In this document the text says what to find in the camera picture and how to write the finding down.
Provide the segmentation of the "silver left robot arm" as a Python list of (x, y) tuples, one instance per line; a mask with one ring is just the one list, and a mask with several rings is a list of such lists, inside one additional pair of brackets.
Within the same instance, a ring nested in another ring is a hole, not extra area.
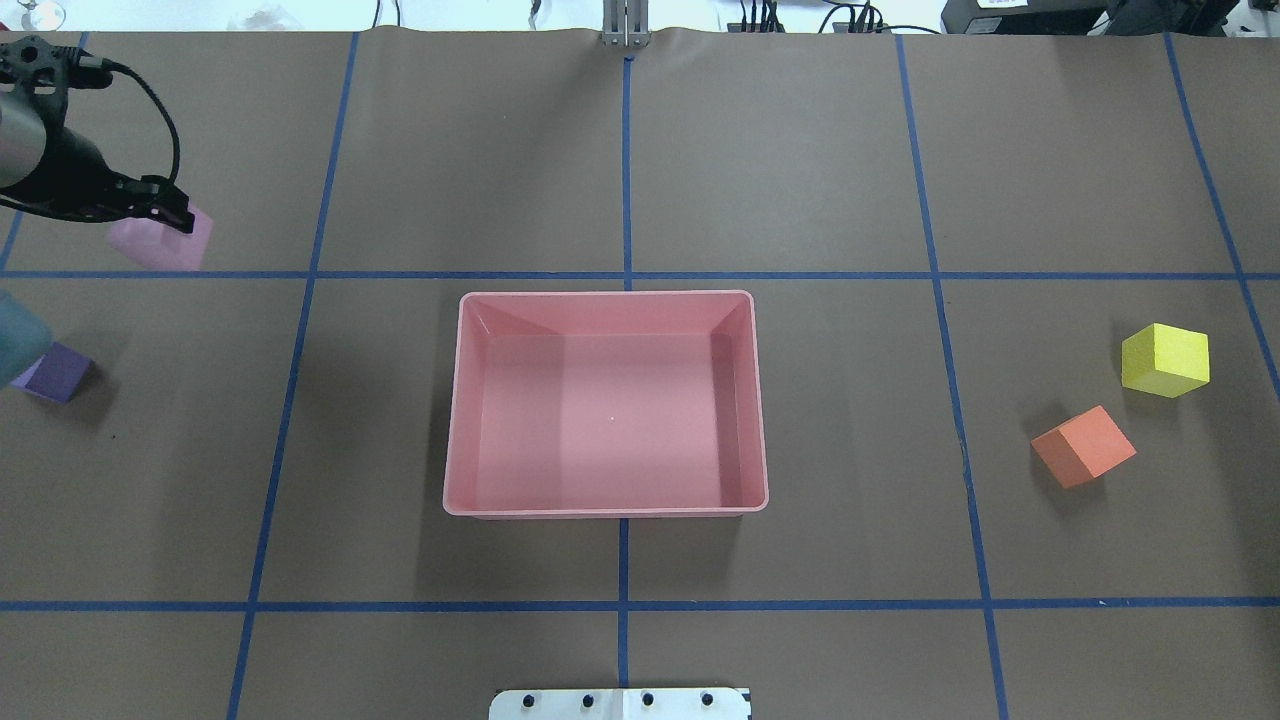
[(212, 220), (163, 176), (132, 178), (28, 102), (3, 96), (3, 205), (32, 217), (108, 225), (108, 243), (152, 272), (202, 268)]

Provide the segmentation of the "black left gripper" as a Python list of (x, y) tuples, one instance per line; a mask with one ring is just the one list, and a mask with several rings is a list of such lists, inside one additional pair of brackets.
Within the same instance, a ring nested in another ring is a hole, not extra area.
[(14, 184), (14, 208), (64, 222), (148, 219), (195, 232), (189, 195), (163, 176), (122, 177), (96, 145), (73, 129), (51, 138), (37, 167)]

